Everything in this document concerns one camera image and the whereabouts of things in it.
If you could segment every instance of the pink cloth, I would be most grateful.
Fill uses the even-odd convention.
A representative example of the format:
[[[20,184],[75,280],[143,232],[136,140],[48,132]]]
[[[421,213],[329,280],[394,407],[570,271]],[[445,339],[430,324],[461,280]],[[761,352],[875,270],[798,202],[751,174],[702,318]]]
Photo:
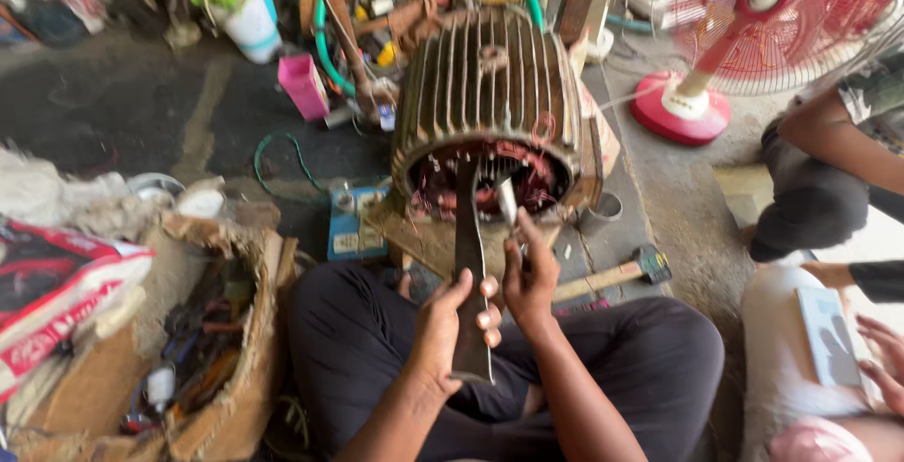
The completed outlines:
[[[841,425],[803,418],[769,442],[771,462],[872,462],[869,450]]]

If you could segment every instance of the hammer handle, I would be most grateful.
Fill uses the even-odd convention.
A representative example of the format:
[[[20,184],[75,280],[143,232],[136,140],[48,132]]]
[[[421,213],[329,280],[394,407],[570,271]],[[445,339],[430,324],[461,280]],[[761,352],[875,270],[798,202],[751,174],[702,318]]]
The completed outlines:
[[[640,278],[644,272],[640,270],[640,265],[636,261],[625,263],[619,267],[607,269],[591,276],[585,276],[577,280],[572,280],[567,284],[556,287],[553,295],[553,301],[562,301],[581,296],[583,294],[594,293],[604,287],[610,285],[623,284],[629,280]]]

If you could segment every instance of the hammer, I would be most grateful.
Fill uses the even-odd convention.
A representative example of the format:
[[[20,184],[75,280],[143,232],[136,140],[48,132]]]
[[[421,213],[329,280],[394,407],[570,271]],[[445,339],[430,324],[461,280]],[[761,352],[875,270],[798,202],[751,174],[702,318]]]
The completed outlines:
[[[559,285],[553,298],[556,302],[568,300],[641,277],[650,284],[660,284],[672,278],[672,270],[669,269],[669,261],[665,254],[653,245],[638,248],[631,260],[619,267]]]

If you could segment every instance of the red and white bag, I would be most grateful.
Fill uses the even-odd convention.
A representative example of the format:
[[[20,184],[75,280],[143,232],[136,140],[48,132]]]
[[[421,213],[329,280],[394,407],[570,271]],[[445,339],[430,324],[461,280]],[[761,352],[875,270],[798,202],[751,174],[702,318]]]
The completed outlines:
[[[60,340],[144,280],[153,252],[0,219],[0,403]]]

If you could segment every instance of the cardboard box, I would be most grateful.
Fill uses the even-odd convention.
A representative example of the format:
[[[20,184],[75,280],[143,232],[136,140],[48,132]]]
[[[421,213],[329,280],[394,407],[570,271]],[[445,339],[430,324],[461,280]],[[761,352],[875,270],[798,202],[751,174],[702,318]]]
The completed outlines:
[[[156,252],[142,286],[141,313],[105,340],[77,354],[25,429],[14,429],[20,460],[236,460],[252,456],[282,383],[284,341],[277,329],[277,289],[294,279],[294,238],[272,228],[164,215],[145,245]],[[134,389],[158,363],[166,343],[163,319],[183,303],[206,268],[196,246],[218,248],[249,263],[257,294],[245,325],[242,356],[225,387],[204,409],[147,438],[119,435]]]

